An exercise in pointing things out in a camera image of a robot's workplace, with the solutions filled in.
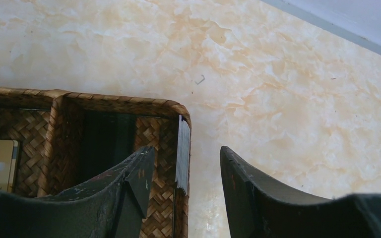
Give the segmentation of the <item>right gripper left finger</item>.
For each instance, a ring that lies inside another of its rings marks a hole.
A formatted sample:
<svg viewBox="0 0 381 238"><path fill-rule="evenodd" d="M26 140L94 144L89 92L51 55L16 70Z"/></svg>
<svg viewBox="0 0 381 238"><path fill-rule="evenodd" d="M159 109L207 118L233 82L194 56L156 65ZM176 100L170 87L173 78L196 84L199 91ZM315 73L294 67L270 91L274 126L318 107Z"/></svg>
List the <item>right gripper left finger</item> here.
<svg viewBox="0 0 381 238"><path fill-rule="evenodd" d="M147 216L153 147L57 195L0 191L0 238L136 238Z"/></svg>

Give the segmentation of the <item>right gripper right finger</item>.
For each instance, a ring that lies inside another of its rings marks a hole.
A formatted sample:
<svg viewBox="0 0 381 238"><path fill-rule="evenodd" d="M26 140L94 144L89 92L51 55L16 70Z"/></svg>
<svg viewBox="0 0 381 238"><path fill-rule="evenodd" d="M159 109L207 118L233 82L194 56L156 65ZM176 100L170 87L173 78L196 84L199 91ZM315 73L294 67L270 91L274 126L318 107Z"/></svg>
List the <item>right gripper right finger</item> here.
<svg viewBox="0 0 381 238"><path fill-rule="evenodd" d="M227 218L233 238L381 238L381 194L315 196L220 150Z"/></svg>

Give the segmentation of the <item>brown wicker divided basket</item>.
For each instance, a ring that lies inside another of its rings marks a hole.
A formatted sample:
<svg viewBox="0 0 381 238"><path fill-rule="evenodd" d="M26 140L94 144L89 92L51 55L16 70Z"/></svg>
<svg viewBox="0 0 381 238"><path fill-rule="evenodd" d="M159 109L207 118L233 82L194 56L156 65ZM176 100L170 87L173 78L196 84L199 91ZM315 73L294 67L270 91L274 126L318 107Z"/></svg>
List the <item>brown wicker divided basket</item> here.
<svg viewBox="0 0 381 238"><path fill-rule="evenodd" d="M189 194L177 188L175 177L179 115L190 130L191 119L185 106L171 100L0 87L0 140L19 142L12 194L39 198L82 183L86 111L136 116L133 153L144 146L155 150L147 216L138 238L188 237Z"/></svg>

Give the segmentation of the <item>black VIP card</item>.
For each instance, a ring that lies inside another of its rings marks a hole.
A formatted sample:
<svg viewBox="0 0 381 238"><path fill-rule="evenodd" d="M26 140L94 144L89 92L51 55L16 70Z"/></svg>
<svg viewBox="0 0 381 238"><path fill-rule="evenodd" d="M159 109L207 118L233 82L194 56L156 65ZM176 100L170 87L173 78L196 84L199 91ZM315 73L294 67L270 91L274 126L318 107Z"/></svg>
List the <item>black VIP card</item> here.
<svg viewBox="0 0 381 238"><path fill-rule="evenodd" d="M133 115L85 112L79 182L99 175L133 153L135 122Z"/></svg>

